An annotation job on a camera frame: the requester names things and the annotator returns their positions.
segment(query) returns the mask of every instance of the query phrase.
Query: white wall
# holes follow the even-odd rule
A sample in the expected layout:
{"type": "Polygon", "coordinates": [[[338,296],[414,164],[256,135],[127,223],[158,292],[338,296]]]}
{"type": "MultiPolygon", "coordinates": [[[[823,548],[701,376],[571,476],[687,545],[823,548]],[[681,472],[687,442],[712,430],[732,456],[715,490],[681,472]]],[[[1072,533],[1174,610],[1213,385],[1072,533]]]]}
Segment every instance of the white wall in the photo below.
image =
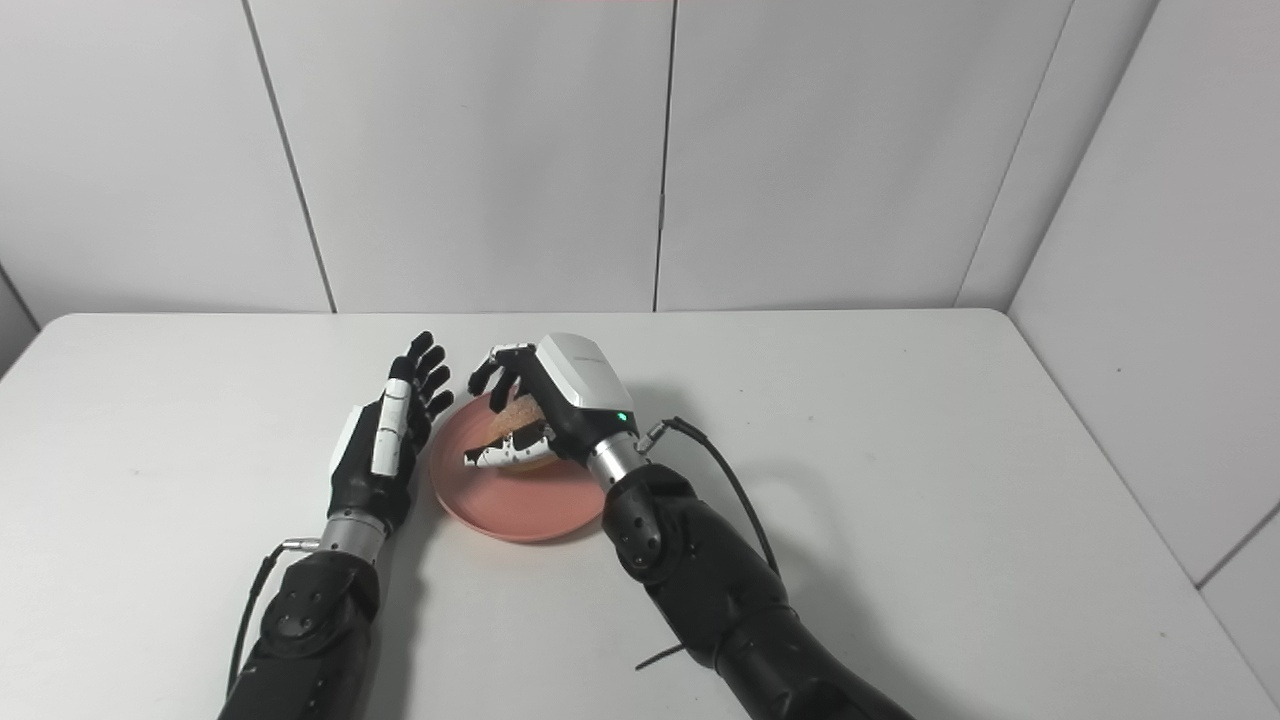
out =
{"type": "Polygon", "coordinates": [[[328,310],[234,0],[0,3],[0,263],[36,318],[328,310]]]}
{"type": "Polygon", "coordinates": [[[15,0],[0,263],[41,322],[1002,307],[1152,3],[685,3],[672,68],[669,0],[15,0]]]}
{"type": "Polygon", "coordinates": [[[1151,4],[680,4],[659,307],[1004,309],[1151,4]]]}
{"type": "Polygon", "coordinates": [[[0,275],[0,375],[4,375],[35,336],[36,325],[0,275]]]}
{"type": "Polygon", "coordinates": [[[252,9],[339,310],[652,307],[669,1],[252,9]]]}
{"type": "MultiPolygon", "coordinates": [[[[1197,582],[1280,501],[1277,37],[1275,0],[1160,4],[1011,309],[1197,582]]],[[[1206,592],[1272,692],[1275,533],[1206,592]]]]}

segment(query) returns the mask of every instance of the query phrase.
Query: bread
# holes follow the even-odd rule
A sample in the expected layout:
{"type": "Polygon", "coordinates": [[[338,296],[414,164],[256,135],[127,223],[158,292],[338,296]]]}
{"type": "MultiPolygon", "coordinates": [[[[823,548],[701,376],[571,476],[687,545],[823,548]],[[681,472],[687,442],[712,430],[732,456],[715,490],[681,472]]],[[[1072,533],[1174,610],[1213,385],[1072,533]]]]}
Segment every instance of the bread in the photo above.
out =
{"type": "MultiPolygon", "coordinates": [[[[536,423],[544,419],[543,409],[538,406],[534,396],[525,395],[517,397],[507,404],[507,407],[502,413],[493,416],[493,421],[489,423],[489,434],[485,442],[493,442],[503,436],[507,436],[530,423],[536,423]]],[[[518,465],[511,465],[504,468],[504,471],[521,473],[525,470],[532,470],[535,468],[543,468],[554,462],[557,457],[553,455],[550,457],[539,457],[530,462],[521,462],[518,465]]]]}

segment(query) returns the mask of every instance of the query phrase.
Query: black cable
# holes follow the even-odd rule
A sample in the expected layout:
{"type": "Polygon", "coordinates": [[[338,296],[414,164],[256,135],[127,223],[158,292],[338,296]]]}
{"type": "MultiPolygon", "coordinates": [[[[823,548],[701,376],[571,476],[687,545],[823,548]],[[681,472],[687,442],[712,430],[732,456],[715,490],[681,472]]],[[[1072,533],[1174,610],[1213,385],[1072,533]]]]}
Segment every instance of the black cable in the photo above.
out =
{"type": "MultiPolygon", "coordinates": [[[[716,462],[721,466],[721,471],[723,471],[724,477],[728,478],[728,484],[733,486],[733,492],[737,493],[737,500],[742,503],[742,510],[746,511],[746,519],[751,521],[751,529],[755,530],[755,539],[760,542],[760,551],[764,555],[764,561],[768,562],[769,570],[773,570],[773,574],[781,578],[782,573],[778,571],[778,560],[773,557],[773,547],[769,546],[769,537],[764,534],[764,525],[760,524],[760,518],[755,514],[755,507],[751,506],[751,500],[746,497],[746,489],[737,479],[737,473],[733,471],[733,468],[730,468],[728,460],[724,460],[721,451],[716,448],[716,443],[707,437],[707,433],[701,432],[692,423],[678,415],[663,420],[662,424],[689,436],[690,439],[707,448],[707,452],[712,454],[712,457],[714,457],[716,462]]],[[[660,434],[662,433],[659,432],[657,434],[650,434],[649,437],[657,439],[660,434]]],[[[654,662],[664,657],[671,657],[682,650],[685,650],[685,643],[668,647],[667,650],[636,665],[636,670],[644,670],[654,662]]]]}
{"type": "Polygon", "coordinates": [[[248,634],[248,620],[253,615],[253,606],[257,605],[257,596],[262,594],[266,579],[271,577],[275,561],[280,559],[280,553],[283,552],[284,544],[278,544],[271,551],[271,555],[262,559],[262,565],[257,569],[257,577],[253,578],[253,584],[248,588],[248,601],[244,603],[244,614],[241,615],[239,630],[236,632],[236,647],[232,648],[232,671],[227,678],[227,694],[232,694],[232,687],[236,685],[236,678],[239,676],[241,653],[244,651],[244,635],[248,634]]]}
{"type": "Polygon", "coordinates": [[[663,657],[671,657],[672,655],[676,655],[677,652],[680,652],[682,650],[685,650],[685,643],[673,644],[673,646],[668,647],[667,650],[659,652],[658,655],[654,655],[649,660],[645,660],[640,665],[636,665],[636,670],[644,670],[645,667],[653,665],[654,662],[662,660],[663,657]]]}
{"type": "Polygon", "coordinates": [[[764,561],[769,564],[769,569],[773,570],[774,575],[782,577],[778,571],[778,561],[773,557],[773,548],[769,546],[769,538],[764,534],[764,527],[760,525],[760,518],[755,514],[755,507],[751,507],[750,498],[746,497],[746,491],[742,489],[742,483],[739,482],[737,475],[733,469],[728,466],[728,460],[721,455],[719,450],[716,450],[716,445],[712,443],[707,433],[699,430],[689,420],[680,418],[678,415],[667,420],[663,420],[673,430],[680,430],[692,438],[694,442],[707,448],[707,452],[712,454],[716,462],[719,464],[721,470],[724,477],[728,478],[728,484],[733,486],[733,492],[737,493],[737,500],[742,503],[742,510],[746,511],[746,519],[751,521],[751,529],[755,530],[755,538],[760,541],[760,552],[764,555],[764,561]]]}

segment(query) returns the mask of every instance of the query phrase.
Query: pink plate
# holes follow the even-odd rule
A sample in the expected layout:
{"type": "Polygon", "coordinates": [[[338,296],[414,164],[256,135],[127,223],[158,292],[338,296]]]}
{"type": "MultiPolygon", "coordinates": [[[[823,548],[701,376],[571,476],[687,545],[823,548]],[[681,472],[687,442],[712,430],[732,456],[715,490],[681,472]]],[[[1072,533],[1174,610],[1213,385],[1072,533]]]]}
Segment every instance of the pink plate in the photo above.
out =
{"type": "Polygon", "coordinates": [[[604,509],[604,491],[585,469],[557,460],[526,471],[467,468],[462,451],[489,438],[489,396],[463,405],[431,443],[428,477],[440,505],[471,529],[509,542],[568,534],[604,509]]]}

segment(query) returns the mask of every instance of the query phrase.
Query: robotic arm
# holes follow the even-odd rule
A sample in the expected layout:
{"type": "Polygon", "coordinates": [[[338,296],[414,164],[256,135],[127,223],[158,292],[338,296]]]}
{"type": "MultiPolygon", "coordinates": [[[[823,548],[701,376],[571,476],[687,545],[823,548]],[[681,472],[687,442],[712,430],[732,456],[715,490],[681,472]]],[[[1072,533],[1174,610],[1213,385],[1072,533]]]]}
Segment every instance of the robotic arm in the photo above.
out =
{"type": "Polygon", "coordinates": [[[431,421],[453,402],[451,392],[436,393],[449,378],[443,360],[431,333],[420,334],[392,363],[378,400],[352,410],[332,462],[324,533],[282,546],[314,552],[284,573],[219,720],[352,716],[379,609],[378,552],[408,515],[408,483],[431,421]]]}
{"type": "Polygon", "coordinates": [[[631,396],[590,340],[554,333],[494,347],[468,392],[490,407],[532,395],[544,421],[468,451],[472,465],[559,455],[605,487],[603,527],[618,561],[658,606],[681,647],[713,667],[754,720],[910,720],[836,660],[787,602],[782,579],[682,475],[637,450],[631,396]]]}

